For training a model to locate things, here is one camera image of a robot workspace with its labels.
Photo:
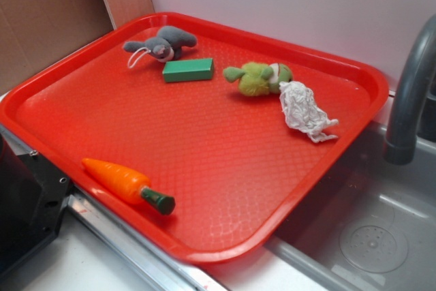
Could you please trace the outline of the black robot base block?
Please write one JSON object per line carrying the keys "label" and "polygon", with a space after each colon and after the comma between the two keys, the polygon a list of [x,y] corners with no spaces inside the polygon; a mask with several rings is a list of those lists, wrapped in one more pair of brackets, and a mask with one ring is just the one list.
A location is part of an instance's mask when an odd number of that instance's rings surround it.
{"label": "black robot base block", "polygon": [[43,155],[17,155],[1,138],[1,278],[59,234],[70,178]]}

